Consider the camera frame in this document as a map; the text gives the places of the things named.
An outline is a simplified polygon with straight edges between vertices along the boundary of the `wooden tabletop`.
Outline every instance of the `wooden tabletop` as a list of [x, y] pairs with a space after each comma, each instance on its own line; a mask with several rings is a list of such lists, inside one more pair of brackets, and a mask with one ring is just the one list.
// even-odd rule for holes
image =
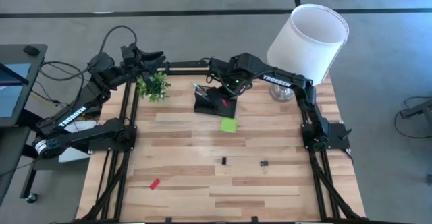
[[[164, 221], [166, 217], [250, 221], [252, 216], [260, 221], [319, 220], [295, 99], [275, 102], [268, 83], [254, 82], [253, 89], [238, 99], [238, 129], [233, 134], [219, 130], [220, 117], [193, 111], [190, 82], [208, 85], [205, 76], [168, 79], [172, 84], [168, 99], [159, 103], [140, 99], [138, 104], [138, 138], [130, 155], [121, 221]], [[323, 116], [339, 121], [331, 80], [318, 85], [317, 92]], [[123, 93], [124, 88], [119, 88], [104, 104], [101, 121], [118, 117]], [[364, 215], [351, 160], [340, 150], [327, 154], [336, 189], [355, 212]], [[227, 165], [221, 164], [222, 157]], [[91, 156], [77, 218], [95, 203], [104, 158], [105, 152]], [[260, 166], [264, 160], [269, 162], [266, 168]], [[157, 178], [161, 182], [151, 190]], [[323, 189], [330, 217], [328, 193]], [[111, 201], [109, 216], [114, 204]]]

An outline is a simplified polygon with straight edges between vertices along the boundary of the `concrete floor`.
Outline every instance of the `concrete floor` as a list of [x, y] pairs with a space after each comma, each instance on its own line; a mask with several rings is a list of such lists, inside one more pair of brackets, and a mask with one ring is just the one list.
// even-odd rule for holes
[[[334, 9], [432, 7], [432, 0], [302, 0]], [[294, 0], [0, 0], [0, 13], [154, 11], [191, 9], [292, 9]], [[342, 118], [349, 128], [354, 167], [367, 216], [374, 220], [432, 222], [432, 141], [399, 135], [394, 115], [410, 96], [432, 95], [430, 37], [432, 14], [344, 15], [350, 37], [331, 69]], [[124, 24], [138, 35], [145, 51], [163, 50], [170, 61], [248, 51], [263, 59], [287, 15], [189, 16], [151, 18], [0, 19], [0, 43], [46, 43], [47, 61], [80, 68], [97, 53], [105, 33]], [[115, 32], [105, 51], [116, 61], [132, 37]], [[79, 80], [53, 83], [39, 76], [53, 98], [71, 101]], [[420, 101], [410, 101], [415, 105]], [[27, 108], [48, 116], [55, 108], [30, 97]], [[430, 134], [422, 117], [401, 121], [414, 135]], [[21, 165], [28, 162], [23, 158]], [[19, 200], [26, 169], [16, 171], [0, 208], [0, 223], [70, 221], [80, 198], [85, 167], [38, 173], [36, 204]]]

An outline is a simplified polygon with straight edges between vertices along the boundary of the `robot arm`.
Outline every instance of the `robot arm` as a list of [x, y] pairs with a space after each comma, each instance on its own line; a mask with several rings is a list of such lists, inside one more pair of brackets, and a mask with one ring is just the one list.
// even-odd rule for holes
[[253, 87], [255, 79], [290, 88], [296, 95], [298, 106], [307, 112], [313, 125], [314, 140], [326, 142], [329, 122], [321, 117], [316, 104], [316, 89], [312, 80], [303, 75], [286, 72], [276, 67], [264, 64], [258, 57], [243, 53], [232, 57], [229, 63], [211, 58], [209, 73], [212, 79], [222, 83], [217, 89], [223, 99], [240, 96]]
[[73, 122], [86, 110], [101, 106], [108, 101], [111, 92], [126, 82], [135, 82], [141, 77], [150, 84], [153, 75], [165, 60], [163, 52], [145, 53], [133, 43], [121, 48], [123, 61], [119, 67], [106, 53], [101, 53], [91, 59], [86, 71], [91, 74], [89, 83], [81, 90], [79, 97], [54, 116], [46, 118], [36, 125], [39, 131], [33, 146], [43, 158], [60, 155], [67, 147], [78, 146], [83, 142], [90, 142], [97, 138], [108, 138], [118, 141], [119, 134], [125, 130], [119, 119], [107, 121], [102, 126], [80, 132], [69, 133], [64, 128]]

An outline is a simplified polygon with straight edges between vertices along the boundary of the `potted plant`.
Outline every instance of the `potted plant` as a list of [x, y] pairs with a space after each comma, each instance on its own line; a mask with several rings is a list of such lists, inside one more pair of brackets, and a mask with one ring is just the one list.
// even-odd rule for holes
[[149, 102], [159, 102], [159, 100], [169, 97], [165, 89], [168, 89], [171, 84], [168, 83], [167, 74], [162, 72], [157, 72], [151, 77], [151, 85], [146, 85], [142, 78], [137, 79], [136, 85], [141, 98], [149, 96]]

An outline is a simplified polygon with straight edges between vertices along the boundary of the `lamp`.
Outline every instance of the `lamp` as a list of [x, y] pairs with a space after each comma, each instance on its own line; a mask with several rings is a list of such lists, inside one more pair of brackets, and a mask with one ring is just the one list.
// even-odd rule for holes
[[[298, 6], [267, 51], [267, 62], [320, 84], [348, 34], [348, 24], [334, 10], [313, 4]], [[270, 95], [277, 101], [288, 101], [294, 93], [271, 85]]]

